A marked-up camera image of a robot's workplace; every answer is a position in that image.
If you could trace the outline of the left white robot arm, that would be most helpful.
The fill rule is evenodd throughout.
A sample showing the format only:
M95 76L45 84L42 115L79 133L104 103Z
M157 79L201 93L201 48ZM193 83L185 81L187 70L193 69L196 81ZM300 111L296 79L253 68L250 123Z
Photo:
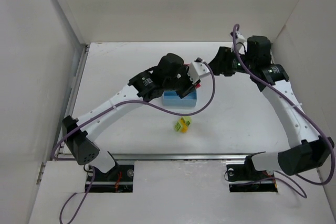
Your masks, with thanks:
M183 98L196 89L208 69L202 60L186 64L169 53L159 63L129 80L113 97L74 119L67 116L62 121L62 141L79 165L89 165L106 177L114 176L119 165L109 151L95 143L98 136L114 122L142 105L162 96L165 91L175 91Z

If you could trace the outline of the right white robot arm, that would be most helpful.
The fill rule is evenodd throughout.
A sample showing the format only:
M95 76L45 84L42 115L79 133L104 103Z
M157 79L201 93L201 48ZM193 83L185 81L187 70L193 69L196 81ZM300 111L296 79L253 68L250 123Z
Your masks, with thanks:
M273 107L289 144L285 151L248 155L233 180L254 179L258 173L267 170L281 170L292 176L321 167L333 150L334 142L307 120L285 69L271 62L270 40L265 36L244 38L239 32L231 36L233 46L220 47L209 66L216 76L230 77L237 72L248 74Z

